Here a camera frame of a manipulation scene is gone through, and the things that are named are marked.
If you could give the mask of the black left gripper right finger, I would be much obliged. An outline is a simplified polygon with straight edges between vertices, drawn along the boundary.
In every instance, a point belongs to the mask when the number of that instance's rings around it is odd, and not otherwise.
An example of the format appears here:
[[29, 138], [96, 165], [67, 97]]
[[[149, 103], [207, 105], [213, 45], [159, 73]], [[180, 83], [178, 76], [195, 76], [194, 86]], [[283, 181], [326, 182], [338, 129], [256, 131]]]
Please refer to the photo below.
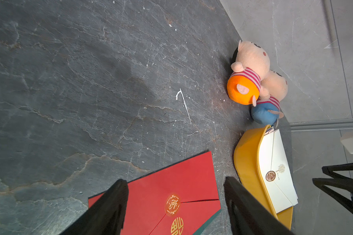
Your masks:
[[224, 182], [225, 200], [234, 235], [291, 235], [234, 177]]

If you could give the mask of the yellow plastic storage box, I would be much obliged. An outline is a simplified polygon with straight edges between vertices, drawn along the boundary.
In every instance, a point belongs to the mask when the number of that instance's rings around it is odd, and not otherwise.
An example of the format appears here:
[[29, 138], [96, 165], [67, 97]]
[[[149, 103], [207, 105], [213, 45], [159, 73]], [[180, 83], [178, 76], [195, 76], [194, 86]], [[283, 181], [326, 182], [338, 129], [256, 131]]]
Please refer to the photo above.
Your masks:
[[233, 162], [238, 177], [245, 189], [247, 189], [276, 220], [287, 229], [291, 230], [293, 207], [285, 209], [282, 212], [276, 212], [264, 180], [261, 178], [258, 159], [259, 149], [266, 131], [270, 128], [271, 126], [267, 125], [263, 128], [246, 131], [234, 150]]

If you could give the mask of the cream white envelope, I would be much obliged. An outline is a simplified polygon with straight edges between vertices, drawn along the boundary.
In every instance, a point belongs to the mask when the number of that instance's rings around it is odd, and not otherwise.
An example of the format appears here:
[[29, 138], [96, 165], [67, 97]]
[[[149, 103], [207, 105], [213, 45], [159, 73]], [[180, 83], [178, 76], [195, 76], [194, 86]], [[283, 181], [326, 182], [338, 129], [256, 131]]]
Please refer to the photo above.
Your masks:
[[267, 129], [260, 143], [258, 162], [260, 176], [275, 212], [279, 213], [298, 204], [288, 160], [279, 130]]

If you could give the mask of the red envelope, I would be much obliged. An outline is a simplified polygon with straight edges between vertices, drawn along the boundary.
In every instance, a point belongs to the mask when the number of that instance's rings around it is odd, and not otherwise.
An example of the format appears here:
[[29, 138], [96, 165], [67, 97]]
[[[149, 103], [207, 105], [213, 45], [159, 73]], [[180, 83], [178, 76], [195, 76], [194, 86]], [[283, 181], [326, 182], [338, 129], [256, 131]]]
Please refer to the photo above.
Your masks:
[[212, 153], [128, 183], [122, 235], [200, 235], [221, 211]]

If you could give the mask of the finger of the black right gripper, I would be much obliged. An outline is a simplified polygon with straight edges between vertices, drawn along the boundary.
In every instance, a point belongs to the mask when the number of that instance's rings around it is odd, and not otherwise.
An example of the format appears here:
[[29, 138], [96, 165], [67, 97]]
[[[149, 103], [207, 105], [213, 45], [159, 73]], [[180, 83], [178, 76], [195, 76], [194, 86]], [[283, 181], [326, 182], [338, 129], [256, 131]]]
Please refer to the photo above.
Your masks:
[[[313, 178], [312, 182], [317, 188], [335, 199], [345, 209], [353, 214], [353, 179], [337, 173], [338, 171], [351, 170], [353, 170], [353, 163], [324, 166], [322, 167], [322, 172], [331, 178]], [[344, 197], [343, 195], [332, 190], [330, 187], [348, 191], [351, 194], [351, 198], [348, 199]]]

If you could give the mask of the dark green envelope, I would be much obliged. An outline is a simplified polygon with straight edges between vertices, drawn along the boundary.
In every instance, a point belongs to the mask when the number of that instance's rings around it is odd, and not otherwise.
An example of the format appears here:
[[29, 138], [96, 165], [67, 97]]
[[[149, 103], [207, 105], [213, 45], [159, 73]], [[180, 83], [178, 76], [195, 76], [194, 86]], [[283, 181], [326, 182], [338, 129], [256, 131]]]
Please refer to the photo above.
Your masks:
[[212, 217], [210, 217], [193, 235], [201, 235], [203, 231], [210, 225], [213, 220], [220, 214], [221, 209], [219, 209]]

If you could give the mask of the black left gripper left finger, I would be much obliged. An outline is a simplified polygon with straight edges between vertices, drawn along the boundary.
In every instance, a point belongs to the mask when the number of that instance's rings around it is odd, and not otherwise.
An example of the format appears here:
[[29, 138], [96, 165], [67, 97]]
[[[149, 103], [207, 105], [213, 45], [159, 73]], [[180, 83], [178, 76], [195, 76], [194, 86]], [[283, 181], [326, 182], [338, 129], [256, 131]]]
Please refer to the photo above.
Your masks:
[[119, 179], [63, 235], [119, 235], [128, 201], [127, 181]]

